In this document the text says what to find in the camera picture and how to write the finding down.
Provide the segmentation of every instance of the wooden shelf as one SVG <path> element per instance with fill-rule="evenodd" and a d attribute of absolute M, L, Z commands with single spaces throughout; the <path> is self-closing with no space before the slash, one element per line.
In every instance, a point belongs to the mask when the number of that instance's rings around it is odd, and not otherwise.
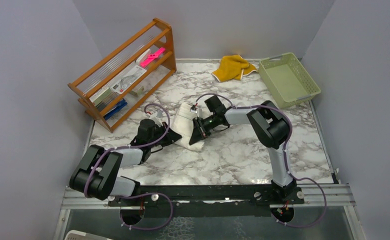
<path fill-rule="evenodd" d="M 114 80 L 117 75 L 119 76 L 128 66 L 132 65 L 146 50 L 161 47 L 165 48 L 165 52 L 160 58 L 156 59 L 147 66 L 146 72 L 143 75 L 126 88 L 123 93 L 115 96 L 114 99 L 106 104 L 104 108 L 101 110 L 97 109 L 90 99 L 93 95 L 100 91 L 104 86 L 114 83 L 112 80 Z M 174 51 L 172 27 L 168 23 L 158 18 L 154 18 L 152 22 L 129 38 L 129 40 L 120 45 L 116 50 L 111 52 L 90 70 L 85 72 L 81 77 L 76 79 L 74 82 L 69 83 L 68 86 L 79 96 L 78 102 L 86 108 L 85 112 L 103 127 L 108 129 L 110 132 L 113 132 L 176 71 L 176 57 Z M 113 109 L 119 101 L 123 98 L 126 99 L 126 96 L 128 96 L 133 88 L 143 82 L 161 65 L 168 69 L 168 73 L 165 74 L 165 76 L 161 78 L 145 95 L 139 96 L 136 102 L 128 102 L 128 106 L 124 107 L 127 110 L 123 116 L 121 116 L 114 124 L 104 118 L 104 116 Z"/>

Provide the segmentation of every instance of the green basket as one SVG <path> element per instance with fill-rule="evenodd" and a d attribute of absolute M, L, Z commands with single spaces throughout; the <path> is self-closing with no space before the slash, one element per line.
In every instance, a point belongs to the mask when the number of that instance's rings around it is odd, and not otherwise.
<path fill-rule="evenodd" d="M 321 92 L 292 52 L 260 60 L 258 73 L 281 109 L 309 101 Z"/>

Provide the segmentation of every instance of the blue object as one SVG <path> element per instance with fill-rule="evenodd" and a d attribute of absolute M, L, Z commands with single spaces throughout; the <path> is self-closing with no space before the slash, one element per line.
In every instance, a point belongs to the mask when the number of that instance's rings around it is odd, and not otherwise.
<path fill-rule="evenodd" d="M 120 111 L 122 108 L 124 108 L 126 105 L 128 104 L 128 102 L 126 100 L 121 100 L 119 101 L 115 106 L 114 108 L 109 111 L 107 114 L 105 114 L 105 116 L 103 116 L 105 118 L 105 120 L 108 120 L 109 118 L 111 118 L 114 114 L 116 114 L 118 111 Z"/>

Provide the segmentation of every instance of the bolt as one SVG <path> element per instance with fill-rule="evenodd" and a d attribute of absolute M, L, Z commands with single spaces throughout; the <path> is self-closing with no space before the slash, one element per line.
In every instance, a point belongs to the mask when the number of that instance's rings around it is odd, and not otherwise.
<path fill-rule="evenodd" d="M 159 198 L 159 197 L 158 197 L 158 194 L 152 194 L 152 195 L 151 195 L 151 200 L 154 201 L 154 202 L 157 201 L 158 198 Z"/>
<path fill-rule="evenodd" d="M 304 199 L 304 192 L 299 191 L 299 192 L 296 193 L 296 196 L 297 196 L 299 199 Z"/>
<path fill-rule="evenodd" d="M 261 193 L 259 193 L 258 191 L 254 193 L 254 198 L 258 200 L 261 199 Z"/>

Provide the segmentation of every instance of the wooden rack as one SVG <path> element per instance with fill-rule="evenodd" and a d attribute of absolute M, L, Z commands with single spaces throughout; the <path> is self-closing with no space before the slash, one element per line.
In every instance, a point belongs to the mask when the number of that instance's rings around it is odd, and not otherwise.
<path fill-rule="evenodd" d="M 158 28 L 157 32 L 159 34 L 155 36 L 151 36 L 148 38 L 148 42 L 143 44 L 143 46 L 134 47 L 133 49 L 128 49 L 128 47 L 134 43 L 135 41 L 139 42 L 143 39 L 141 36 L 144 35 L 151 28 Z M 140 76 L 130 87 L 128 87 L 123 93 L 115 97 L 111 102 L 107 104 L 102 110 L 99 110 L 95 104 L 91 101 L 90 97 L 92 97 L 95 93 L 101 90 L 106 84 L 108 84 L 115 76 L 120 74 L 127 66 L 134 63 L 135 60 L 142 55 L 146 50 L 151 47 L 165 48 L 165 52 L 163 55 L 158 58 L 156 61 L 152 62 L 147 66 L 146 72 Z M 133 53 L 133 54 L 123 54 L 124 51 Z M 125 96 L 136 87 L 141 81 L 143 81 L 148 75 L 150 75 L 153 71 L 158 69 L 158 67 L 162 65 L 166 67 L 169 72 L 156 83 L 156 85 L 151 88 L 148 92 L 145 93 L 127 112 L 120 117 L 114 124 L 109 124 L 104 116 Z M 154 18 L 152 22 L 142 28 L 138 33 L 129 38 L 126 42 L 120 45 L 116 50 L 111 52 L 108 56 L 102 59 L 98 64 L 93 66 L 90 70 L 85 72 L 81 77 L 79 77 L 74 82 L 68 84 L 71 90 L 75 92 L 80 98 L 78 99 L 79 103 L 81 103 L 86 108 L 86 113 L 89 114 L 95 121 L 97 121 L 100 125 L 108 129 L 111 133 L 124 121 L 126 120 L 130 114 L 135 111 L 151 94 L 153 94 L 158 87 L 164 83 L 174 72 L 176 71 L 176 57 L 175 57 L 175 49 L 173 43 L 173 34 L 172 27 L 158 19 Z M 83 85 L 89 86 L 89 88 L 84 89 Z"/>

